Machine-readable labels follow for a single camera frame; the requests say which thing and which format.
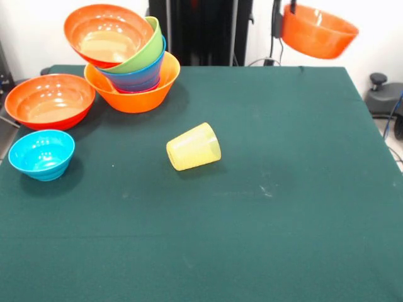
orange bowl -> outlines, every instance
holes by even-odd
[[[161,66],[161,80],[157,88],[135,94],[119,93],[108,78],[91,64],[88,64],[84,69],[84,77],[116,110],[126,113],[141,113],[158,107],[164,101],[180,70],[181,66],[178,60],[166,52]]]
[[[133,56],[154,30],[138,14],[109,4],[94,4],[73,11],[64,23],[71,47],[86,61],[114,67]]]
[[[28,128],[66,130],[87,115],[94,99],[94,88],[82,77],[49,74],[16,86],[7,95],[5,107]]]
[[[358,29],[347,21],[307,6],[284,7],[283,34],[286,44],[319,59],[335,59],[354,40]]]

translucent yellow cup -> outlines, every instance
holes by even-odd
[[[202,123],[166,144],[173,167],[186,170],[221,159],[219,141],[208,123]]]

light blue bowl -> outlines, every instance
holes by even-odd
[[[162,60],[164,58],[166,41],[164,36],[162,36],[164,40],[164,48],[162,49],[161,54],[151,65],[144,67],[143,69],[130,72],[128,74],[112,74],[111,72],[103,71],[102,69],[97,68],[102,74],[107,77],[114,86],[117,87],[127,87],[127,86],[136,86],[141,85],[145,82],[152,82],[154,79],[158,79],[159,71],[161,69]]]
[[[53,181],[67,169],[76,144],[66,132],[42,130],[25,135],[10,148],[8,160],[39,181]]]

floor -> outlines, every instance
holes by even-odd
[[[7,115],[4,107],[0,108],[0,117],[6,118],[11,121],[13,120]],[[18,128],[0,118],[0,165],[1,162],[7,157],[8,149],[14,141],[14,137],[17,134],[17,131]]]
[[[378,127],[381,135],[383,135],[383,131],[385,130],[387,121],[386,120],[374,120],[374,122],[375,122],[376,126]],[[396,140],[394,132],[393,132],[393,128],[394,128],[394,121],[391,121],[390,126],[389,126],[389,129],[390,129],[389,135],[388,135],[385,143],[388,147],[390,147],[393,151],[395,151],[397,153],[397,154],[395,154],[393,151],[390,151],[390,153],[392,154],[392,156],[395,160],[399,160],[398,156],[400,156],[401,159],[403,159],[403,142]],[[403,162],[396,162],[396,164],[398,165],[400,171],[403,172]]]

plastic bowl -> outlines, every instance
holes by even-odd
[[[295,50],[319,59],[335,59],[354,40],[358,29],[347,21],[307,6],[284,7],[283,40]]]
[[[145,19],[150,23],[154,30],[154,34],[148,43],[124,63],[112,68],[103,69],[103,71],[112,74],[127,74],[151,65],[160,56],[162,49],[164,48],[164,42],[162,40],[162,33],[158,19],[155,17],[145,17]]]
[[[155,85],[158,84],[159,80],[160,80],[160,77],[158,74],[157,77],[153,77],[152,79],[148,80],[147,82],[137,84],[137,85],[123,86],[123,85],[117,85],[115,83],[112,83],[112,85],[113,85],[113,87],[117,88],[117,90],[138,92],[138,91],[148,90],[152,87],[155,87]]]
[[[148,88],[148,89],[145,89],[145,90],[141,90],[141,91],[122,90],[122,89],[119,89],[119,88],[116,87],[116,86],[114,86],[114,87],[115,87],[115,89],[116,89],[119,93],[142,93],[142,92],[147,92],[147,91],[154,90],[155,88],[157,88],[158,85],[159,85],[160,80],[161,80],[161,78],[158,77],[158,82],[157,82],[157,84],[155,84],[155,85],[152,86],[151,88]]]
[[[94,88],[82,77],[49,74],[16,86],[7,95],[5,107],[28,128],[66,130],[87,115],[94,98]]]
[[[129,9],[94,4],[73,11],[64,23],[64,34],[84,60],[110,68],[139,52],[154,30]]]
[[[115,87],[120,87],[122,90],[130,90],[125,89],[127,86],[141,85],[149,81],[152,82],[152,80],[158,80],[159,71],[161,69],[166,48],[165,38],[162,37],[162,39],[164,40],[164,51],[161,52],[157,60],[143,69],[128,74],[111,74],[110,72],[105,72],[102,69],[98,70],[102,72],[103,75],[107,77]]]
[[[155,90],[133,94],[122,94],[116,91],[112,83],[91,64],[84,69],[84,76],[111,107],[126,113],[141,113],[158,107],[164,101],[180,70],[178,60],[166,52],[162,61],[161,81],[158,87]]]
[[[66,132],[37,131],[15,142],[8,160],[15,169],[32,178],[53,181],[69,166],[75,146],[74,139]]]

